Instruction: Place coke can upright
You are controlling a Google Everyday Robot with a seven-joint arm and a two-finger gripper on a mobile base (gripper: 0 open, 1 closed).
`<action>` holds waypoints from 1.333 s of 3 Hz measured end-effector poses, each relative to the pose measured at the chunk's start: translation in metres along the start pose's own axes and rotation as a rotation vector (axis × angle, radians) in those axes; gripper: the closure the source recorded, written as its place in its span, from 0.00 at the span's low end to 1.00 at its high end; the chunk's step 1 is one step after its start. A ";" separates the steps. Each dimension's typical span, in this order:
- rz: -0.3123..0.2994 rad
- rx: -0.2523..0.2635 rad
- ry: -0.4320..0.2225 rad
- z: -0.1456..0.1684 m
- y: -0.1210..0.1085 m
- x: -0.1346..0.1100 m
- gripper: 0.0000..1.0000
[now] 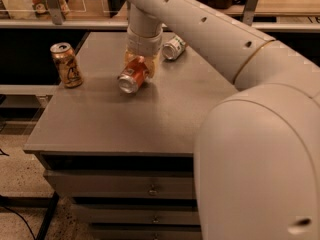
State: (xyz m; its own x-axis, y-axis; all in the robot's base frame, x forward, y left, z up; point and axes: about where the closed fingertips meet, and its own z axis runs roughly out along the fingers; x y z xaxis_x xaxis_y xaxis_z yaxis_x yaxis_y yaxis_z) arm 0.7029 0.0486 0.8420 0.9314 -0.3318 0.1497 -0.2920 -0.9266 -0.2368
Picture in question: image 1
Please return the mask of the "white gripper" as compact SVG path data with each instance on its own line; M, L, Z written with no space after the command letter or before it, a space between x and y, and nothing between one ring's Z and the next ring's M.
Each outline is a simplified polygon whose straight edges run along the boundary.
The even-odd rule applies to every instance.
M162 43L163 30L154 37L143 37L134 33L130 28L127 29L127 49L125 52L124 62L125 71L128 74L133 74L137 65L136 55L148 56L145 58L145 65L148 69L148 77L153 78L158 64L158 52Z

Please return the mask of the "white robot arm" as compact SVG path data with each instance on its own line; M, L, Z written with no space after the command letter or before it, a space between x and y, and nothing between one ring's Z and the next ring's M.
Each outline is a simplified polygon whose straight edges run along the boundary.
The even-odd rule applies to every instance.
M195 140L203 240L320 240L318 66L195 0L128 1L131 48L146 48L156 19L238 90Z

